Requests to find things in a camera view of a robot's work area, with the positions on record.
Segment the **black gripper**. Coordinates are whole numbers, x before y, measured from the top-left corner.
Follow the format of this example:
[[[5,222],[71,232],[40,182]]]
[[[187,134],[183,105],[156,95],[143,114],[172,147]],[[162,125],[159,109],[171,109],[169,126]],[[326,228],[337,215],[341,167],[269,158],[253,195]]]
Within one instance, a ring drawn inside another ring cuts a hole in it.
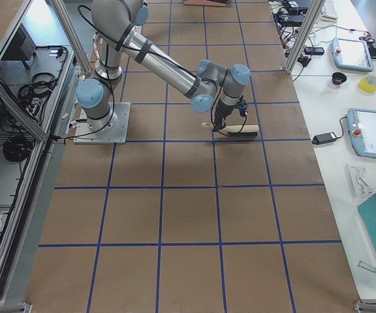
[[[213,128],[224,129],[226,127],[226,119],[233,110],[234,106],[218,103],[214,112]]]

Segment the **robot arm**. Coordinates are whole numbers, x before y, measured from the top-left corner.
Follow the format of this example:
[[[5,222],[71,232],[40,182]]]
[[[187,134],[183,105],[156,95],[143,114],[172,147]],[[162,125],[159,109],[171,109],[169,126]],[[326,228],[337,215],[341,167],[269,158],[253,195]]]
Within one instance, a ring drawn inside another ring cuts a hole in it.
[[[119,80],[121,56],[126,54],[188,98],[194,111],[210,112],[213,131],[231,135],[259,129],[246,123],[226,124],[234,110],[247,117],[247,102],[243,98],[251,77],[247,66],[226,67],[203,59],[196,73],[187,70],[136,30],[148,18],[145,1],[94,1],[89,11],[91,17],[86,22],[102,38],[100,57],[95,63],[98,77]]]

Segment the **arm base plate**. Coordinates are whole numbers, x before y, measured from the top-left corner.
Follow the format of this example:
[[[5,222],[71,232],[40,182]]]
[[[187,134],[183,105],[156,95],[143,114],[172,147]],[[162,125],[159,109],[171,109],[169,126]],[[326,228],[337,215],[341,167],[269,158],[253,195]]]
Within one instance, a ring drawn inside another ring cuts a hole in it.
[[[124,144],[127,139],[127,129],[131,111],[130,102],[115,102],[110,105],[110,113],[99,120],[87,117],[84,109],[80,118],[85,119],[79,123],[73,137],[75,144]]]

